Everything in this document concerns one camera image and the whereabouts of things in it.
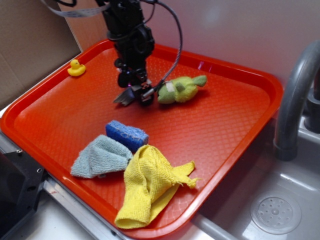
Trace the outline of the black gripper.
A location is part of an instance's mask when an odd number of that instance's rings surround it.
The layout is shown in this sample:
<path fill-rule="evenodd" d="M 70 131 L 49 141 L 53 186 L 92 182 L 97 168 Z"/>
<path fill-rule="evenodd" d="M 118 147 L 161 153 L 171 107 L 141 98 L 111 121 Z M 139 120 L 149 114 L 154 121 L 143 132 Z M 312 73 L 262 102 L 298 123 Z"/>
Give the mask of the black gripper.
<path fill-rule="evenodd" d="M 113 103 L 123 106 L 130 105 L 136 100 L 135 91 L 140 93 L 139 103 L 142 106 L 149 106 L 153 103 L 154 92 L 147 73 L 147 58 L 149 56 L 149 54 L 128 56 L 120 54 L 117 57 L 114 61 L 115 67 L 120 71 L 117 84 L 126 89 L 113 100 Z"/>

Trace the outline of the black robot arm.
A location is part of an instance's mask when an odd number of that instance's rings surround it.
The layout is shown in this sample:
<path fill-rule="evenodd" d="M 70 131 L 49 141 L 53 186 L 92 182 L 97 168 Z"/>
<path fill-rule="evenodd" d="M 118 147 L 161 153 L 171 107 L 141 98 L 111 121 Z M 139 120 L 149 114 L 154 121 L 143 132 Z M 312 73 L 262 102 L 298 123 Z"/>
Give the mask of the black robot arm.
<path fill-rule="evenodd" d="M 144 23 L 144 15 L 138 0 L 97 0 L 107 26 L 107 38 L 113 42 L 119 69 L 117 83 L 124 88 L 115 103 L 124 106 L 134 100 L 143 106 L 153 103 L 154 94 L 143 97 L 152 89 L 147 73 L 147 58 L 155 48 L 152 31 Z"/>

